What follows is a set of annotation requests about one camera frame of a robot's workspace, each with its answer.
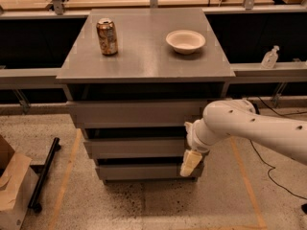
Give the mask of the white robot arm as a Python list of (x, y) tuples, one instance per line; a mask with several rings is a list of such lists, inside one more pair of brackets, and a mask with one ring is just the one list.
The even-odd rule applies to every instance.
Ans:
[(307, 164), (307, 123), (289, 118), (263, 116), (246, 100), (215, 101), (194, 123), (186, 122), (189, 149), (184, 152), (180, 175), (189, 176), (209, 148), (229, 136), (256, 142)]

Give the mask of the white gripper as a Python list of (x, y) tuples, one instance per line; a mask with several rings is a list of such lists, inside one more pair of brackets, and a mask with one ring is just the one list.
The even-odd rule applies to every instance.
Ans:
[(186, 140), (191, 150), (186, 150), (180, 167), (180, 175), (187, 177), (202, 160), (201, 153), (208, 153), (210, 147), (209, 129), (204, 121), (185, 122)]

